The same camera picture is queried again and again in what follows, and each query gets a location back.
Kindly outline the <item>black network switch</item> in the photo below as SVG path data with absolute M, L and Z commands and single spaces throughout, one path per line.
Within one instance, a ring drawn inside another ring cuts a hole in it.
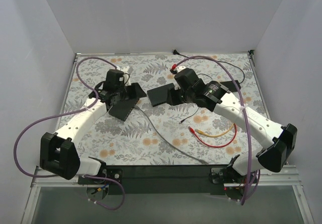
M 110 108 L 109 114 L 121 121 L 125 121 L 133 110 L 134 106 L 137 104 L 138 100 L 138 98 L 135 98 L 126 101 L 120 101 Z
M 166 84 L 147 91 L 147 96 L 150 100 L 152 107 L 159 106 L 167 102 L 168 89 L 173 88 L 173 83 Z

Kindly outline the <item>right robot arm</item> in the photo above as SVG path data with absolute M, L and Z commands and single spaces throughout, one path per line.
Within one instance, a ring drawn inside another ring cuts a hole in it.
M 248 171 L 267 169 L 278 173 L 295 148 L 297 128 L 293 124 L 285 126 L 262 116 L 252 108 L 241 105 L 240 100 L 229 89 L 216 81 L 205 84 L 195 71 L 183 66 L 173 70 L 178 89 L 168 90 L 167 103 L 171 106 L 194 103 L 206 108 L 236 124 L 242 130 L 250 131 L 260 144 L 254 149 L 251 159 L 248 154 L 237 155 L 227 166 L 227 171 L 237 176 L 245 176 Z

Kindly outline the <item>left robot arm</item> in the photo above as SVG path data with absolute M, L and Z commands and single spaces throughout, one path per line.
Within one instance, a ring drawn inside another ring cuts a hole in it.
M 133 68 L 110 69 L 106 79 L 89 94 L 83 112 L 75 114 L 54 133 L 45 133 L 40 144 L 40 167 L 64 179 L 76 175 L 97 176 L 104 162 L 80 157 L 76 147 L 95 122 L 106 113 L 125 121 L 140 98 L 146 97 L 138 83 L 131 83 Z

